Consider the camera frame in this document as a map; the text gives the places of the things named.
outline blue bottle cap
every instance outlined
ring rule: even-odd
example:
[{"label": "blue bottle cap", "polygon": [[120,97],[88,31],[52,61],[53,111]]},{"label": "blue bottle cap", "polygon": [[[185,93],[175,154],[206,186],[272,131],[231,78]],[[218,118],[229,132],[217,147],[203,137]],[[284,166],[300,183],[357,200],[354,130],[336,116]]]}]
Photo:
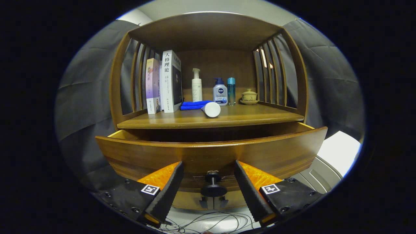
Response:
[{"label": "blue bottle cap", "polygon": [[233,77],[228,78],[227,84],[228,85],[235,85],[235,79]]},{"label": "blue bottle cap", "polygon": [[215,85],[223,85],[224,84],[224,81],[223,81],[222,78],[214,78],[214,80],[217,80],[217,81],[215,81]]}]

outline saucer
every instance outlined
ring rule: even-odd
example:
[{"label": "saucer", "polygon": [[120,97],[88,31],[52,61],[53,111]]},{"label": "saucer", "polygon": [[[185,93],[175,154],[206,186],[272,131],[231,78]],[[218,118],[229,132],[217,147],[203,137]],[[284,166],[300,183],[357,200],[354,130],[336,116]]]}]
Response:
[{"label": "saucer", "polygon": [[256,104],[259,101],[258,100],[257,101],[243,101],[243,100],[240,100],[240,102],[241,103],[244,103],[246,105],[254,105],[254,104]]}]

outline microfiber cloth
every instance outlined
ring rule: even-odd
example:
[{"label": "microfiber cloth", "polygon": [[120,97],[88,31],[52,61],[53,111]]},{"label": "microfiber cloth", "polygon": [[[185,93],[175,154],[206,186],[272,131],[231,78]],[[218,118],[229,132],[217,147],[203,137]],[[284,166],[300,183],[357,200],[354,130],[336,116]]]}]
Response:
[{"label": "microfiber cloth", "polygon": [[199,102],[183,102],[182,106],[183,107],[192,107],[192,106],[200,106],[200,105],[205,105],[208,102],[213,102],[213,101],[199,101]]},{"label": "microfiber cloth", "polygon": [[198,110],[204,107],[205,105],[199,105],[199,106],[191,106],[191,107],[184,107],[181,106],[181,110]]}]

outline printed label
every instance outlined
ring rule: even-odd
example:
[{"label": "printed label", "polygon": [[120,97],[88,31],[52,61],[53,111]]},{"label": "printed label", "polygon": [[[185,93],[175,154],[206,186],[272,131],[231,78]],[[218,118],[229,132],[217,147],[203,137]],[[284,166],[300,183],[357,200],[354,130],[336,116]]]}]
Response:
[{"label": "printed label", "polygon": [[266,194],[271,194],[271,193],[274,193],[274,192],[278,192],[278,191],[280,191],[280,189],[275,185],[275,184],[271,184],[271,185],[267,185],[267,186],[263,186],[263,187],[261,187],[262,189],[263,189],[263,191],[266,193]]},{"label": "printed label", "polygon": [[158,190],[159,187],[147,184],[141,191],[150,195],[155,195]]},{"label": "printed label", "polygon": [[227,97],[225,95],[224,89],[218,89],[218,93],[215,94],[214,101],[219,104],[227,103]]}]

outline open drawer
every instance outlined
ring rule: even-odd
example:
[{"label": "open drawer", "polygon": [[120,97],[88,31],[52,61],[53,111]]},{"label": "open drawer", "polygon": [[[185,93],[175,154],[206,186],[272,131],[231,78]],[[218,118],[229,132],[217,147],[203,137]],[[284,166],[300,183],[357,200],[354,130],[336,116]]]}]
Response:
[{"label": "open drawer", "polygon": [[233,173],[236,159],[281,179],[307,169],[319,151],[327,128],[300,122],[201,129],[122,129],[96,136],[110,165],[121,176],[138,180],[183,161],[179,191],[199,192],[207,171],[218,170],[219,184],[239,190]]}]

